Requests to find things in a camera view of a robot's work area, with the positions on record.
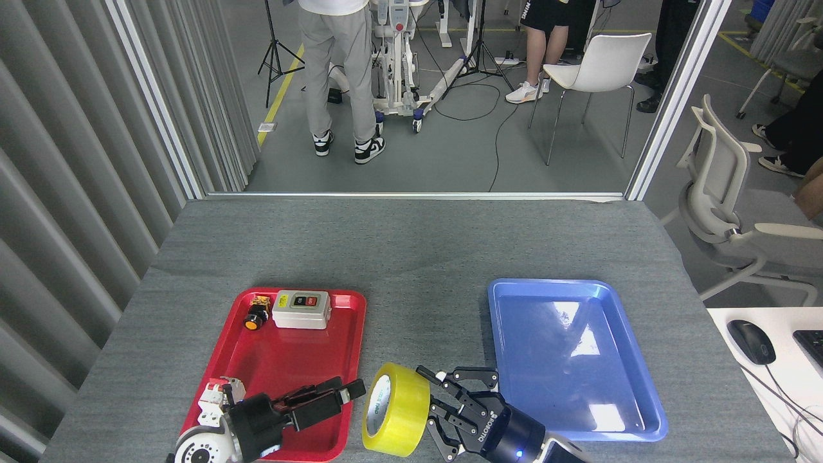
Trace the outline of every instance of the keyboard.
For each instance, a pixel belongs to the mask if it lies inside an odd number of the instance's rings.
[[[823,368],[823,330],[798,330],[794,332],[794,338]]]

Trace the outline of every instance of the white t-shirt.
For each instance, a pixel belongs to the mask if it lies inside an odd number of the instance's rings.
[[[307,12],[319,15],[345,16],[363,9],[369,0],[298,0]]]

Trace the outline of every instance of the patient lift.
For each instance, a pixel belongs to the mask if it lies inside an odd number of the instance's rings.
[[[382,87],[382,95],[374,98],[378,124],[382,123],[384,115],[412,116],[411,129],[419,133],[423,116],[434,107],[463,68],[465,57],[454,62],[430,94],[420,94],[417,57],[410,41],[416,32],[417,17],[429,1],[370,0],[377,11],[374,36],[381,39],[377,51],[372,54],[372,65],[380,68]],[[330,75],[341,88],[348,88],[341,72],[331,72]]]

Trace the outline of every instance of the person's leg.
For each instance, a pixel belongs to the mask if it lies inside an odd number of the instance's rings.
[[[300,33],[303,39],[303,60],[305,70],[305,104],[309,117],[309,130],[322,137],[332,127],[332,116],[328,113],[328,64],[332,60],[334,38],[324,24],[323,18],[315,13],[300,9]]]
[[[785,151],[797,136],[797,115],[794,110],[778,117],[763,128],[766,140],[774,149]]]
[[[371,91],[371,12],[368,6],[345,16],[334,16],[332,32],[346,54],[343,67],[349,81],[349,101],[355,141],[374,137],[374,95]]]
[[[536,87],[540,79],[540,70],[543,68],[543,57],[546,51],[546,32],[533,27],[526,29],[526,82]]]
[[[520,25],[526,30],[526,82],[506,95],[506,101],[519,105],[535,101],[541,94],[538,89],[543,57],[546,56],[546,14],[549,1],[527,0],[520,16]]]
[[[548,45],[546,46],[546,57],[543,63],[557,64],[560,57],[565,51],[566,42],[569,41],[569,27],[555,26],[549,35]]]
[[[638,111],[657,112],[663,98],[663,90],[672,76],[699,5],[698,1],[692,0],[663,0],[655,38],[658,63],[654,65],[654,74],[657,85],[653,87],[654,93],[651,97],[637,104]]]
[[[569,4],[560,0],[550,0],[546,14],[546,28],[548,34],[548,44],[546,46],[546,56],[543,57],[545,64],[557,64],[565,51],[566,42],[569,41]]]
[[[794,192],[794,203],[810,220],[823,213],[823,157],[803,177]]]

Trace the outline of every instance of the white chair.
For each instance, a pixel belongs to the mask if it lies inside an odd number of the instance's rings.
[[[757,93],[760,84],[774,71],[783,73],[783,80],[780,81],[780,88],[777,95],[772,97],[771,103],[776,105],[780,102],[780,95],[783,93],[783,87],[786,85],[786,77],[795,76],[797,79],[810,82],[818,72],[823,69],[823,26],[814,27],[813,22],[816,18],[807,17],[798,20],[797,23],[801,26],[810,27],[804,32],[799,39],[795,40],[792,46],[784,53],[777,55],[772,62],[771,67],[763,72],[763,76],[757,81],[754,88],[751,89],[746,101],[737,110],[737,118],[743,119],[746,117],[746,106],[749,105],[751,98]]]
[[[679,213],[698,247],[730,272],[700,298],[748,282],[803,290],[803,305],[813,305],[817,289],[796,278],[823,275],[823,228],[807,220],[785,193],[744,189],[749,153],[760,146],[737,141],[717,118],[708,95],[702,108],[691,110],[698,127],[677,163],[691,181],[676,211],[662,222]]]
[[[557,132],[557,121],[560,119],[560,108],[563,107],[563,96],[567,90],[589,92],[586,101],[586,109],[583,112],[581,124],[585,123],[588,104],[592,100],[592,93],[600,91],[614,91],[626,87],[631,92],[629,100],[629,114],[625,120],[625,132],[623,134],[623,150],[621,157],[625,157],[625,141],[629,135],[629,123],[631,122],[632,106],[635,103],[635,89],[632,88],[631,81],[635,78],[637,67],[649,44],[651,34],[640,35],[595,35],[586,48],[583,61],[576,66],[561,66],[557,64],[543,65],[546,78],[557,82],[563,87],[560,94],[560,104],[557,106],[557,116],[555,117],[555,127],[551,133],[551,144],[549,145],[549,156],[546,158],[546,165],[551,159],[551,149],[555,145],[555,134]],[[528,127],[532,127],[534,112],[537,110],[535,102],[532,110],[532,118],[528,121]]]

